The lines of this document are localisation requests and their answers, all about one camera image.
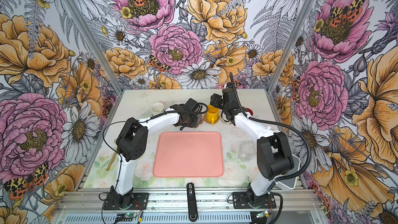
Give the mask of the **yellow mug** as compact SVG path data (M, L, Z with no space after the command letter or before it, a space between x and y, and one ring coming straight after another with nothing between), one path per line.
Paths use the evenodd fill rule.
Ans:
M208 105L208 111L205 115L218 115L219 116L219 109L216 107L213 107L211 105Z

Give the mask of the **red interior white mug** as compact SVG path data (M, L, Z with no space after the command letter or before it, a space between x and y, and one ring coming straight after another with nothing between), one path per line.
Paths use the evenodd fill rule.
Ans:
M249 108L245 108L245 112L249 113L251 116L253 116L253 111Z

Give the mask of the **cork round coaster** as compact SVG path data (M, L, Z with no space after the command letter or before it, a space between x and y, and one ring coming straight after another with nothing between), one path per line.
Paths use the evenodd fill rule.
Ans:
M204 121L208 124L216 124L219 121L219 116L218 115L205 115Z

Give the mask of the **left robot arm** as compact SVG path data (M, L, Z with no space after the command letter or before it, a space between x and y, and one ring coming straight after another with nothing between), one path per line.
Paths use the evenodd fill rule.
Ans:
M114 207L126 209L133 203L133 177L138 159L145 153L150 134L173 125L184 128L196 128L202 115L208 112L205 103L190 98L184 104L174 104L170 108L144 119L133 117L124 121L123 128L116 138L119 155L118 176L111 186L106 201Z

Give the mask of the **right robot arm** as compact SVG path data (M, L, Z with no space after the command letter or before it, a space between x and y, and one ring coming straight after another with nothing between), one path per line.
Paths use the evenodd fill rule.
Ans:
M236 90L223 89L222 95L213 94L210 105L222 110L227 121L246 132L255 142L259 173L248 185L244 207L261 207L272 200L271 190L277 186L284 191L293 190L297 177L288 178L298 171L301 161L291 152L287 136L255 121L252 114L240 105Z

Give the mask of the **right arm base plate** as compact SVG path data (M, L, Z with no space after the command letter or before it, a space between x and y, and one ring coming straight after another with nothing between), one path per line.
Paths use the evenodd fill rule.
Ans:
M275 209L276 201L271 194L255 196L251 192L233 192L232 204L235 209Z

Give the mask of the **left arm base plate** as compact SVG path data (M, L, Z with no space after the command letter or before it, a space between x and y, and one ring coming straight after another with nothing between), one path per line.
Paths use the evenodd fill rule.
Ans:
M149 200L149 193L131 193L123 197L122 202L116 199L114 194L109 194L105 200L103 209L106 211L118 210L145 210Z

